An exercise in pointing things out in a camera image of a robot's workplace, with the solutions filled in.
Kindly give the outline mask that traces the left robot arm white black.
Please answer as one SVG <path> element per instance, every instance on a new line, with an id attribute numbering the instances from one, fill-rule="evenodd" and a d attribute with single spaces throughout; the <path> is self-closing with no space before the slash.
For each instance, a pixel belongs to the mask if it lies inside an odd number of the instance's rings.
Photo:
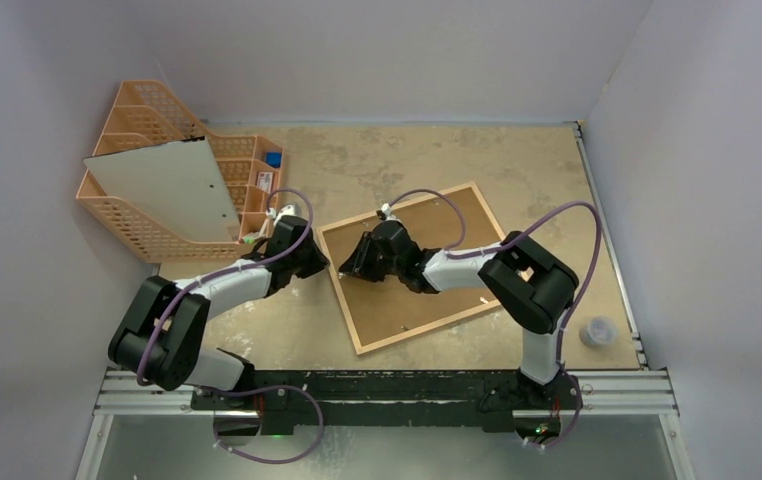
<path id="1" fill-rule="evenodd" d="M 216 391 L 229 408 L 244 408 L 254 399 L 255 367 L 240 355 L 205 348 L 207 323 L 328 265 L 309 221 L 285 215 L 271 237 L 228 267 L 177 281 L 159 275 L 147 278 L 109 343 L 108 357 L 135 373 L 142 386 L 165 391 L 182 385 L 202 387 Z"/>

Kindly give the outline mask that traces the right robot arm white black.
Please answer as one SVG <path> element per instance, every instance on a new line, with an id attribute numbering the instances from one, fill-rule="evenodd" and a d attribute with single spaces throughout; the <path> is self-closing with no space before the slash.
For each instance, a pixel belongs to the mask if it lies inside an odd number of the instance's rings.
<path id="1" fill-rule="evenodd" d="M 385 220 L 363 233 L 338 273 L 368 282 L 394 276 L 418 294 L 488 289 L 522 328 L 518 392 L 533 407 L 557 394 L 556 380 L 563 370 L 562 330 L 590 281 L 580 280 L 527 231 L 513 231 L 480 248 L 428 249 L 420 247 L 398 220 Z"/>

